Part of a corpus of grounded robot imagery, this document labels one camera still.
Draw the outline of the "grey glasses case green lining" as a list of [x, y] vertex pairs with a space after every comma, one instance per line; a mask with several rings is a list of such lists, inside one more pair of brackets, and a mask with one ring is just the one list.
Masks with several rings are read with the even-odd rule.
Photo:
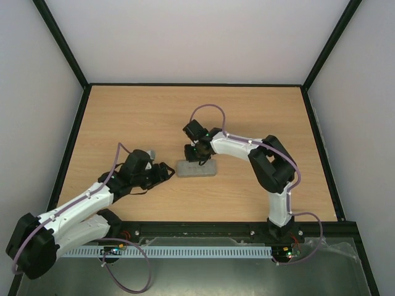
[[208, 160], [200, 165], [199, 162], [177, 161], [176, 174], [179, 178], [211, 177], [217, 174], [215, 160]]

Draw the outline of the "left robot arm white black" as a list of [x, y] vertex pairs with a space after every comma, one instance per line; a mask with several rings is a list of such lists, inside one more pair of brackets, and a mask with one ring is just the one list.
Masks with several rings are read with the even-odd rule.
[[122, 221], [108, 207], [134, 188], [147, 193], [174, 174], [166, 163], [154, 163], [152, 151], [135, 149], [69, 202], [38, 216], [23, 215], [6, 247], [12, 272], [36, 279], [68, 251], [91, 241], [116, 239]]

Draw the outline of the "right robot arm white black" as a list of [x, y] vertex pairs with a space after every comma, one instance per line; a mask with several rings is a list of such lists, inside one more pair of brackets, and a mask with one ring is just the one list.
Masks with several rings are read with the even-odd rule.
[[291, 234], [294, 218], [291, 211], [291, 190], [295, 175], [299, 175], [295, 161], [272, 135], [265, 139], [251, 139], [227, 133], [221, 128], [204, 128], [191, 120], [184, 128], [191, 144], [184, 147], [188, 162], [205, 164], [215, 154], [229, 155], [249, 162], [258, 183], [268, 192], [268, 233], [278, 242]]

